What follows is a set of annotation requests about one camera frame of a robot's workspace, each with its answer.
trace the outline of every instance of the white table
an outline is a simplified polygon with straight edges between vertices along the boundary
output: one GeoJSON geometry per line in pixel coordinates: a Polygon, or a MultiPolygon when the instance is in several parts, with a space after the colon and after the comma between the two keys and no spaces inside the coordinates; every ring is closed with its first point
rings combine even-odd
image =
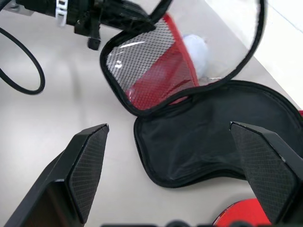
{"type": "MultiPolygon", "coordinates": [[[[158,1],[144,2],[150,11],[158,1]]],[[[183,2],[175,0],[176,7],[171,10],[187,32],[190,26],[182,25],[181,20],[184,7],[202,4],[203,10],[211,9],[203,1],[193,0],[190,6],[183,2]]],[[[194,12],[197,18],[201,16],[199,10],[194,12]]],[[[227,206],[254,197],[246,181],[229,178],[180,189],[155,185],[138,157],[133,138],[135,117],[122,107],[107,84],[99,67],[99,52],[89,50],[87,39],[75,35],[72,27],[60,29],[54,24],[52,17],[39,14],[0,14],[0,26],[30,49],[46,77],[45,90],[38,96],[24,95],[0,81],[0,226],[72,136],[102,123],[109,124],[110,132],[88,227],[103,223],[163,226],[174,219],[191,225],[211,223],[227,206]]],[[[117,33],[102,27],[102,43],[117,33]]],[[[25,54],[1,35],[0,51],[1,68],[19,84],[35,88],[38,73],[25,54]]],[[[238,78],[268,85],[287,96],[255,59],[238,78]]]]}

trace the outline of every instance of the red fabric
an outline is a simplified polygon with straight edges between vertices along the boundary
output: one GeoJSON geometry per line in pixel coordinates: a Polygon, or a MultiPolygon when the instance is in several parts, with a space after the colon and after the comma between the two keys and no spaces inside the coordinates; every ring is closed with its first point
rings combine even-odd
{"type": "Polygon", "coordinates": [[[227,227],[235,221],[245,221],[253,226],[271,224],[257,199],[243,200],[231,205],[220,214],[213,225],[227,227]]]}
{"type": "Polygon", "coordinates": [[[175,42],[126,93],[140,110],[150,109],[181,90],[199,86],[182,36],[168,14],[163,19],[175,42]]]}

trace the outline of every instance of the black cable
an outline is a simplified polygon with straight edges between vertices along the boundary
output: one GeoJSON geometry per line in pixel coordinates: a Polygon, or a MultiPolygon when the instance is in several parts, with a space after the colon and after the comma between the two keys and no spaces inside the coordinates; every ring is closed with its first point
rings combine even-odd
{"type": "MultiPolygon", "coordinates": [[[[11,0],[0,0],[0,12],[1,10],[10,2],[11,0]]],[[[32,60],[32,62],[34,63],[34,65],[36,66],[38,72],[39,72],[39,76],[40,76],[40,86],[37,90],[28,90],[25,89],[21,86],[19,86],[18,84],[16,84],[13,80],[11,80],[0,68],[0,78],[2,78],[8,85],[10,85],[13,89],[22,92],[24,94],[27,95],[37,95],[39,93],[41,93],[45,87],[45,76],[43,73],[43,70],[39,64],[39,62],[37,61],[37,59],[33,56],[33,54],[18,40],[16,39],[14,36],[12,36],[10,33],[8,33],[7,31],[5,31],[4,29],[2,29],[0,27],[0,33],[3,34],[4,36],[6,36],[8,39],[10,39],[11,41],[13,41],[18,47],[20,47],[24,53],[27,54],[27,56],[30,58],[30,60],[32,60]]]]}

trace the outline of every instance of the open zipper pouch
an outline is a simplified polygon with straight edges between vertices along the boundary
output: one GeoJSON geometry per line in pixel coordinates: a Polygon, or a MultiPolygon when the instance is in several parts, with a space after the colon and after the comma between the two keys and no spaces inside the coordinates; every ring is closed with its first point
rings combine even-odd
{"type": "Polygon", "coordinates": [[[303,157],[296,108],[270,88],[231,81],[258,47],[264,1],[251,1],[248,9],[212,0],[173,1],[165,13],[170,2],[161,1],[166,8],[158,6],[150,15],[154,30],[122,32],[100,56],[113,92],[138,116],[134,136],[148,176],[171,188],[219,176],[245,179],[229,132],[233,121],[277,133],[303,157]],[[240,21],[250,16],[250,35],[241,41],[237,24],[226,23],[224,11],[215,13],[222,7],[240,21]]]}

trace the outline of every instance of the pouch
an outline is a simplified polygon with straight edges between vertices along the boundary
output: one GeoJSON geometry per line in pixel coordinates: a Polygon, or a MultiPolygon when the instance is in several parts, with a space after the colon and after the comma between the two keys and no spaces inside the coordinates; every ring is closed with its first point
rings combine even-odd
{"type": "MultiPolygon", "coordinates": [[[[218,6],[213,1],[183,4],[187,13],[179,13],[179,17],[173,17],[175,2],[169,9],[171,16],[165,13],[170,3],[161,1],[150,15],[155,30],[121,32],[100,56],[100,66],[116,97],[138,117],[134,139],[150,179],[168,188],[220,176],[245,179],[230,122],[273,131],[303,157],[303,122],[298,110],[266,86],[231,80],[252,58],[261,40],[264,1],[255,1],[252,12],[255,10],[257,20],[251,20],[255,29],[250,39],[244,39],[245,44],[224,23],[224,14],[220,17],[214,12],[212,7],[218,6]],[[194,13],[191,28],[202,29],[191,36],[195,42],[191,48],[186,33],[194,31],[180,22],[194,13]]],[[[235,9],[234,13],[241,12],[246,11],[235,9]]]]}

